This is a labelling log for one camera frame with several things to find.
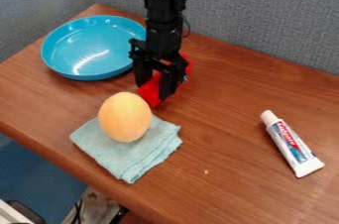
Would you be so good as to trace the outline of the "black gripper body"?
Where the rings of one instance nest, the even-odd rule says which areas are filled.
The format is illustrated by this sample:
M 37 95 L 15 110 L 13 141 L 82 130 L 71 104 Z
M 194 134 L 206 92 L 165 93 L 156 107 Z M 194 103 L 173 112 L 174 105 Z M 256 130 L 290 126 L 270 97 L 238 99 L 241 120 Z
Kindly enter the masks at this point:
M 182 21 L 158 23 L 145 20 L 145 40 L 130 39 L 129 58 L 142 60 L 152 71 L 168 70 L 177 76 L 177 82 L 185 78 L 186 60 L 180 55 Z

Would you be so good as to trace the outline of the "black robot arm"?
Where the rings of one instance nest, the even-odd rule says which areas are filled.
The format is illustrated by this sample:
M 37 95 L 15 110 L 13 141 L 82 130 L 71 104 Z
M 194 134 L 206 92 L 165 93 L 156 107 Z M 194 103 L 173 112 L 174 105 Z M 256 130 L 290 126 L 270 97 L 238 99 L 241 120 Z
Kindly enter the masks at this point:
M 130 39 L 129 58 L 134 82 L 141 87 L 160 73 L 157 97 L 164 100 L 185 80 L 188 62 L 180 55 L 186 0 L 142 0 L 145 40 Z

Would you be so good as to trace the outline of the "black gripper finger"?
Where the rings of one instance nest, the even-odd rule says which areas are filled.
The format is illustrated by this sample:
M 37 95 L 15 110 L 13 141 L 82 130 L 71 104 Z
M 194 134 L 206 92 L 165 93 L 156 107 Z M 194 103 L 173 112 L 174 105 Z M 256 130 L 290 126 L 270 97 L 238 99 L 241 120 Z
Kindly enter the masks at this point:
M 133 62 L 133 73 L 136 85 L 141 86 L 152 76 L 152 69 L 142 60 L 137 59 Z
M 164 70 L 160 73 L 158 81 L 158 98 L 164 100 L 169 95 L 174 93 L 177 86 L 177 76 L 173 72 Z

